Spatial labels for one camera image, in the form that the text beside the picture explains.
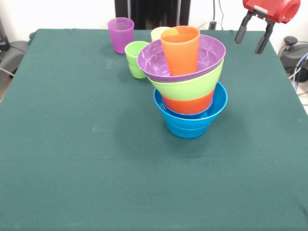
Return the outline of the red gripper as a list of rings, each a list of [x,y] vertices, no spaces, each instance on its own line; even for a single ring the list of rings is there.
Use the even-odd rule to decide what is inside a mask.
[[[243,0],[243,6],[248,9],[235,37],[235,42],[240,44],[247,31],[247,24],[253,16],[254,11],[264,14],[267,20],[267,26],[264,35],[260,38],[256,54],[261,54],[266,47],[267,42],[273,32],[276,23],[288,23],[291,21],[300,7],[300,0]]]

